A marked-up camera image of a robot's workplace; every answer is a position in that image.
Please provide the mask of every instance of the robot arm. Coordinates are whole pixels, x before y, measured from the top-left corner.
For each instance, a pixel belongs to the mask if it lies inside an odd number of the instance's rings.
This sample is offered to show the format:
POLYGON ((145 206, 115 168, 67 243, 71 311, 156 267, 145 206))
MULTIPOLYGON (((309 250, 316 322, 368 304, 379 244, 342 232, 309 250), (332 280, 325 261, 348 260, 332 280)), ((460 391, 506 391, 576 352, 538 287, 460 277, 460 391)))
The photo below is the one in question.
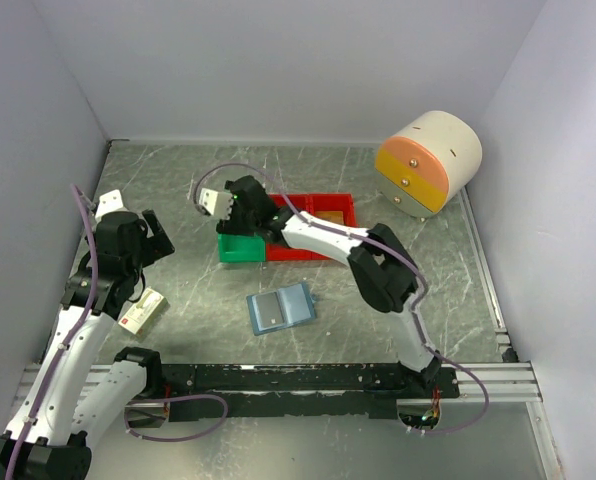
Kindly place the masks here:
POLYGON ((151 396, 162 386, 158 353, 126 348, 116 356, 105 379, 77 405, 91 365, 122 306, 133 295, 143 268, 174 252, 153 211, 142 212, 142 219, 127 211, 119 191, 100 200, 94 234, 99 275, 92 311, 69 345, 64 345, 63 339, 80 318, 89 295, 92 276, 87 253, 67 282, 56 332, 34 384, 0 435, 0 479, 5 478, 14 444, 28 423, 31 428, 16 461, 15 478, 84 479, 92 450, 118 412, 136 396, 151 396), (31 405, 58 349, 65 351, 35 418, 31 418, 31 405))
POLYGON ((289 207, 277 207, 252 176, 227 182, 225 187, 228 192, 203 189, 200 194, 205 212, 220 220, 218 233, 258 235, 267 243, 310 250, 348 265, 362 298, 391 323, 398 360, 423 384, 435 377, 440 362, 429 351, 435 348, 424 325, 422 332, 418 331, 409 309, 417 288, 414 273, 386 253, 379 262, 378 256, 384 252, 362 241, 370 238, 380 242, 415 265, 389 227, 342 227, 307 212, 300 212, 303 218, 299 218, 289 207), (332 229, 343 230, 346 235, 332 229))

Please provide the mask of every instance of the small white box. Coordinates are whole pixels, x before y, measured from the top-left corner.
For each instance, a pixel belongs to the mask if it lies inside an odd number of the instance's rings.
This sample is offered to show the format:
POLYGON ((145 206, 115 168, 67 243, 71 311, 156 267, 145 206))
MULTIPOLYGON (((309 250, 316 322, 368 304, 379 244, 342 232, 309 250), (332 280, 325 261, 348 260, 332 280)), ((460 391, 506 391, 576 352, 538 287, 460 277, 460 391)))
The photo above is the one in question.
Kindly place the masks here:
POLYGON ((229 192, 218 192, 209 188, 200 191, 200 204, 212 217, 219 220, 229 220, 234 196, 229 192))
POLYGON ((112 190, 100 196, 98 209, 96 210, 96 222, 100 222, 107 213, 126 211, 120 190, 112 190))
POLYGON ((140 335, 147 321, 160 313, 167 299, 151 288, 146 288, 137 303, 131 306, 118 324, 134 335, 140 335))

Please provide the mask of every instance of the white enclosure wall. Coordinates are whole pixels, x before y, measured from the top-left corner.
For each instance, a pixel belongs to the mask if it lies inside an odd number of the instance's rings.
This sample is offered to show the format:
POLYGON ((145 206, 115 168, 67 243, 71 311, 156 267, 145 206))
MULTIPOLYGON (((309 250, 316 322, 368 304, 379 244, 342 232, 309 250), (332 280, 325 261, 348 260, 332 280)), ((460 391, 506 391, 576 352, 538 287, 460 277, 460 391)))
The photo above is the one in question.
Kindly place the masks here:
POLYGON ((55 320, 105 140, 42 19, 0 0, 0 433, 55 320))
POLYGON ((543 0, 35 0, 111 138, 376 143, 482 115, 543 0))
POLYGON ((550 0, 481 125, 469 192, 568 478, 596 479, 596 0, 550 0))

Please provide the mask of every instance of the cylindrical object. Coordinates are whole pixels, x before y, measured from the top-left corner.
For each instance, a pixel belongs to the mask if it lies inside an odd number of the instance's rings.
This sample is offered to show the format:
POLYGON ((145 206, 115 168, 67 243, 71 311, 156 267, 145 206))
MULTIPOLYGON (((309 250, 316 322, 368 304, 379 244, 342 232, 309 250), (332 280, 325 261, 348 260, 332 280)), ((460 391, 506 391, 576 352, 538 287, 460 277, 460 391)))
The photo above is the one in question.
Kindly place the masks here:
POLYGON ((480 140, 469 125, 447 112, 427 112, 378 150, 378 188, 404 212, 430 217, 473 178, 481 160, 480 140))

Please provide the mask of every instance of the gray marble floor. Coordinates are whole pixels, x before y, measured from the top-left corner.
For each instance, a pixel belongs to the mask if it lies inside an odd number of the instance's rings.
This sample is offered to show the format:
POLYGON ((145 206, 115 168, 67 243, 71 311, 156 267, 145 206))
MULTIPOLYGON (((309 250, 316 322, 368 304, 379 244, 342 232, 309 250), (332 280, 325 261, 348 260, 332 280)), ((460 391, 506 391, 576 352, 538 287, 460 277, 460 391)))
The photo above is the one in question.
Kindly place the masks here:
MULTIPOLYGON (((153 208, 176 253, 145 271, 167 311, 136 339, 116 327, 98 363, 126 345, 160 351, 164 362, 293 363, 394 361, 381 314, 361 299, 351 273, 333 261, 221 264, 214 221, 193 208, 191 186, 211 166, 264 168, 290 193, 351 192, 360 226, 389 225, 431 284, 422 314, 436 345, 464 362, 500 361, 493 322, 458 199, 422 223, 394 208, 373 182, 374 152, 344 147, 142 146, 117 142, 97 195, 120 189, 132 210, 153 208), (318 318, 255 337, 245 297, 306 279, 318 318)), ((248 174, 229 168, 207 184, 248 174)))

